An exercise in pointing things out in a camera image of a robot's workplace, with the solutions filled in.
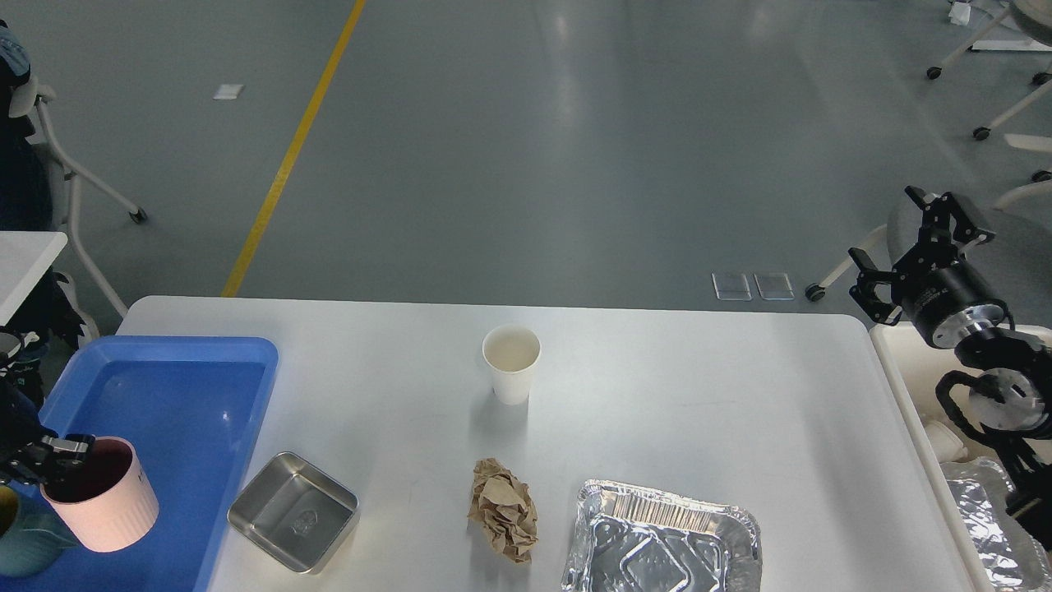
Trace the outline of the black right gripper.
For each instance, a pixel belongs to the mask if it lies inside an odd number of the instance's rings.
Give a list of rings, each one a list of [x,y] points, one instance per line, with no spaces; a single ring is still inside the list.
[[[927,345],[954,349],[972,332],[998,326],[1008,315],[1004,300],[962,258],[991,243],[996,232],[965,196],[927,192],[916,185],[905,193],[920,210],[916,245],[891,271],[878,269],[864,248],[850,247],[858,274],[849,295],[879,325],[897,325],[904,311]],[[878,295],[881,285],[891,289],[890,300]]]

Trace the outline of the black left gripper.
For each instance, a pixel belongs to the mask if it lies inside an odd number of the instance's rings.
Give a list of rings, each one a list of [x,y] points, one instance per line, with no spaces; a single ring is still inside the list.
[[[82,458],[90,454],[95,444],[92,434],[68,434],[64,437],[37,436],[1,438],[1,483],[45,486],[62,483],[83,468]]]

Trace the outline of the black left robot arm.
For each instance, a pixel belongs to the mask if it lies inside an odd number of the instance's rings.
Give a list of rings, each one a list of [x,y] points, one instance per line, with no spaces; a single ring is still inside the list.
[[[38,408],[7,380],[16,356],[35,333],[2,328],[1,473],[2,483],[26,486],[61,483],[82,469],[95,447],[95,436],[70,433],[60,437],[40,421]]]

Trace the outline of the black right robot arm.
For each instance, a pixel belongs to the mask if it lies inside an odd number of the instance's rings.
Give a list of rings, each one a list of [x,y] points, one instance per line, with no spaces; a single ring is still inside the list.
[[[862,247],[850,295],[885,326],[908,317],[926,345],[952,351],[962,370],[934,389],[963,435],[993,450],[1015,486],[1008,510],[1050,547],[1050,465],[1031,446],[1050,438],[1050,348],[1015,329],[1011,308],[967,259],[995,233],[972,202],[954,192],[905,192],[920,210],[916,244],[882,271]]]

